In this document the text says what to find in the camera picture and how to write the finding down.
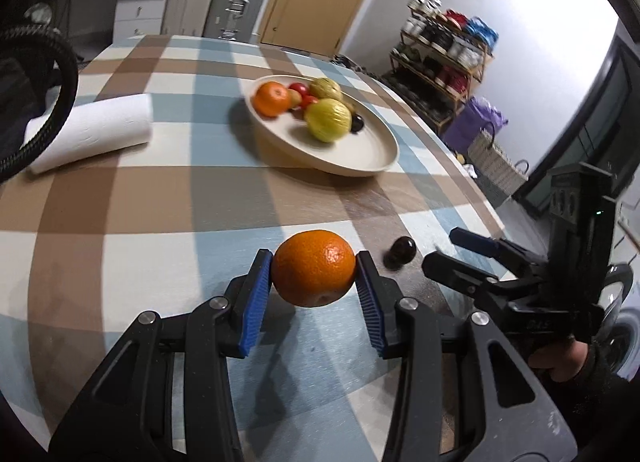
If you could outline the person's right hand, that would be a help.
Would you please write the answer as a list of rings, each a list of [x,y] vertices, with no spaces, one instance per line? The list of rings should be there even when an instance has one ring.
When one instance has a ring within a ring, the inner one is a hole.
[[[587,362],[589,345],[571,340],[563,345],[539,349],[528,358],[529,367],[547,370],[554,382],[566,382],[575,375]]]

